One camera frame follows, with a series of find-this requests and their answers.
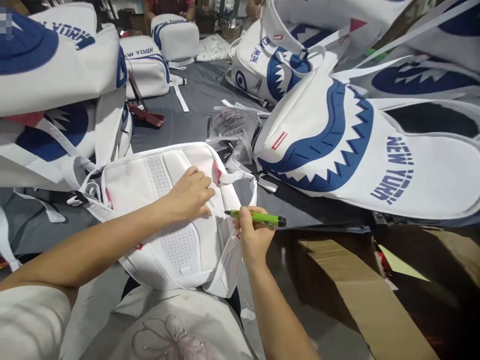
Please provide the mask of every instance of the red label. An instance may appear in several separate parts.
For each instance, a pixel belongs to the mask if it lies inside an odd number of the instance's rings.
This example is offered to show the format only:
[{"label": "red label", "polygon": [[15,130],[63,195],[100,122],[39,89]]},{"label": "red label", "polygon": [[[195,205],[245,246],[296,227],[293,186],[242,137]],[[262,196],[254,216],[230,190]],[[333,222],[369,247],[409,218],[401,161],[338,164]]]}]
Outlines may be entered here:
[{"label": "red label", "polygon": [[273,150],[277,150],[277,148],[280,146],[280,144],[285,140],[285,138],[287,137],[287,133],[284,131],[281,133],[281,135],[279,136],[279,138],[275,141],[275,143],[273,144],[273,146],[271,147]]},{"label": "red label", "polygon": [[214,174],[212,175],[215,175],[215,179],[213,179],[213,181],[215,181],[218,185],[220,185],[220,177],[222,176],[222,171],[217,166],[216,161],[213,162],[213,171],[214,171]]}]

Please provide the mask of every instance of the table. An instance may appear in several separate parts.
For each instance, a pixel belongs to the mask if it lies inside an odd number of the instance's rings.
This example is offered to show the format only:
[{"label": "table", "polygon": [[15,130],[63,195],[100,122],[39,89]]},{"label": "table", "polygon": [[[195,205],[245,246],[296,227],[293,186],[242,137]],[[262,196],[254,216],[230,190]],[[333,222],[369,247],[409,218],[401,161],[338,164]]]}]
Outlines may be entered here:
[{"label": "table", "polygon": [[[226,60],[197,62],[187,70],[172,73],[187,79],[180,91],[190,112],[183,112],[173,89],[164,96],[145,100],[149,110],[165,115],[160,129],[146,122],[135,122],[131,145],[134,153],[172,144],[204,141],[208,132],[208,116],[222,99],[230,103],[261,109],[260,105],[227,83],[224,74],[229,68]],[[365,223],[369,212],[328,198],[312,198],[294,188],[268,177],[278,185],[276,193],[258,187],[257,204],[269,213],[287,219],[287,228],[314,226],[357,227]],[[235,189],[243,205],[250,197],[246,180],[237,181]],[[67,218],[65,223],[49,222],[43,207],[33,200],[25,200],[9,188],[0,188],[0,206],[9,223],[9,240],[16,255],[41,253],[70,235],[97,224],[84,208],[66,204],[68,194],[51,191],[26,190],[28,194],[49,201]]]}]

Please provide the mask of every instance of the pen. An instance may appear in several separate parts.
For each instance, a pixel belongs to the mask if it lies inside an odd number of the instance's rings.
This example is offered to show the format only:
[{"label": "pen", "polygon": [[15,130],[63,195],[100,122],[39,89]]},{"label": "pen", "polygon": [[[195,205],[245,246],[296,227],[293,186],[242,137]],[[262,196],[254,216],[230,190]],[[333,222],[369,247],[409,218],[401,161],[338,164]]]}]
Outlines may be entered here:
[{"label": "pen", "polygon": [[[239,219],[240,211],[238,210],[227,210],[225,214],[230,215],[232,218]],[[254,223],[260,224],[270,224],[275,227],[283,228],[287,226],[287,219],[283,216],[267,215],[258,212],[251,212],[251,219]]]}]

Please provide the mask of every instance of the buckle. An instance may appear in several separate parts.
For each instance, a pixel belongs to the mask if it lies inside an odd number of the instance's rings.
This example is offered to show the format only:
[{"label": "buckle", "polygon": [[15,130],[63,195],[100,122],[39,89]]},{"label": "buckle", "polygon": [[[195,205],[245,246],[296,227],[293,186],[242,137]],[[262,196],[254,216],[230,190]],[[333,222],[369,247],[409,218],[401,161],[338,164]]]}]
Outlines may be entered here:
[{"label": "buckle", "polygon": [[83,206],[89,203],[85,195],[78,190],[70,191],[70,194],[72,194],[73,196],[68,199],[69,201],[72,200],[73,198],[76,198],[80,202],[80,204],[78,205],[72,204],[73,206]]}]

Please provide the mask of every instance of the shark eye graphic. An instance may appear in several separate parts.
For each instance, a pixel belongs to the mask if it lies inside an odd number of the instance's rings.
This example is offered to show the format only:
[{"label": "shark eye graphic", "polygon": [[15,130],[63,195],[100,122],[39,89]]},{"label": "shark eye graphic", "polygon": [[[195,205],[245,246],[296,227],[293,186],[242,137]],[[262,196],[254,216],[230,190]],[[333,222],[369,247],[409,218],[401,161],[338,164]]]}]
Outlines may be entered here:
[{"label": "shark eye graphic", "polygon": [[247,91],[247,81],[245,80],[245,75],[240,70],[235,74],[235,82],[240,89]]}]

